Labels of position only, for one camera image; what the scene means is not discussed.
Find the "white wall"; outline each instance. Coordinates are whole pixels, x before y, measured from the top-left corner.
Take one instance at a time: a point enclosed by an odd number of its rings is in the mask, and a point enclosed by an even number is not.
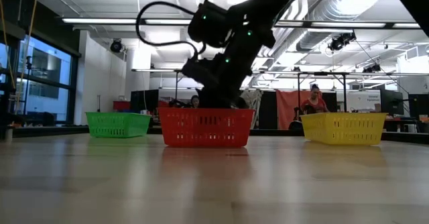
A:
[[[429,72],[429,57],[420,56],[406,60],[405,56],[397,58],[397,69],[400,73],[428,73]],[[401,86],[398,91],[402,93],[404,99],[408,99],[409,94],[427,94],[429,93],[429,77],[427,76],[403,76],[400,77],[397,83]],[[404,115],[410,116],[407,112],[409,109],[408,101],[404,101]]]
[[[113,101],[125,94],[126,63],[86,31],[80,33],[79,52],[74,122],[87,124],[85,113],[98,109],[97,95],[101,96],[101,112],[110,112]]]
[[[149,69],[151,60],[150,50],[140,48],[127,51],[127,78],[125,83],[125,98],[131,100],[132,91],[149,90],[149,72],[132,72],[131,69]]]

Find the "red curtain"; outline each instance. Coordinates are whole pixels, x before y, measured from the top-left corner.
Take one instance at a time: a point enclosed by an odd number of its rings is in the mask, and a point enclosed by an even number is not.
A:
[[[277,90],[275,92],[277,98],[277,114],[278,114],[278,128],[280,130],[288,130],[289,124],[294,120],[294,108],[298,106],[298,91],[282,92]],[[300,105],[310,97],[310,91],[301,91]]]

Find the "fluorescent light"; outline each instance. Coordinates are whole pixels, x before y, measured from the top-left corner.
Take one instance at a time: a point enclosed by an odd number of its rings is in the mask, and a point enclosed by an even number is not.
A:
[[[418,23],[395,23],[394,28],[412,28],[412,29],[420,29],[420,25]]]
[[[166,89],[166,90],[176,90],[176,87],[160,87],[160,89]],[[178,87],[178,90],[188,90],[192,89],[191,87]]]
[[[190,19],[145,19],[147,25],[188,25]]]
[[[383,86],[383,85],[388,85],[388,84],[391,84],[391,83],[395,83],[395,81],[393,80],[393,81],[389,81],[389,82],[384,82],[384,83],[380,83],[380,84],[372,85],[372,86],[370,86],[370,87],[364,87],[364,89],[372,89],[372,88],[374,88],[374,87],[379,87],[379,86]]]
[[[316,32],[316,33],[353,33],[353,30],[346,29],[308,29],[308,32]]]
[[[277,23],[276,23],[276,27],[300,27],[300,26],[302,26],[302,22],[300,22],[300,21],[282,21],[282,20],[280,20],[280,21],[278,21]]]
[[[385,23],[365,23],[365,22],[313,22],[313,27],[385,27]]]
[[[264,89],[264,88],[267,88],[267,87],[269,87],[269,86],[252,86],[253,88],[257,88],[257,89]]]
[[[298,74],[298,73],[301,73],[301,72],[266,71],[264,73],[266,73],[266,74]]]
[[[172,69],[133,69],[136,72],[174,72]]]
[[[62,18],[64,23],[83,24],[135,24],[135,19],[103,19],[103,18]]]

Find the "red box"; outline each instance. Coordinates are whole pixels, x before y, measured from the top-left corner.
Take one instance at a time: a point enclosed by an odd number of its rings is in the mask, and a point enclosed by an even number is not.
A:
[[[172,147],[240,148],[247,144],[253,109],[158,109],[164,142]]]
[[[113,110],[129,110],[131,103],[129,101],[113,101]]]

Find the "person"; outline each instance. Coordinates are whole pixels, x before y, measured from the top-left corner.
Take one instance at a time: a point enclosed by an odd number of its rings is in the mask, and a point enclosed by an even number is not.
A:
[[[198,106],[200,105],[200,99],[198,98],[197,95],[193,95],[190,98],[190,104],[192,105],[193,108],[198,108]]]
[[[301,110],[304,114],[329,112],[326,103],[320,97],[320,89],[316,84],[311,86],[310,98],[301,104]]]

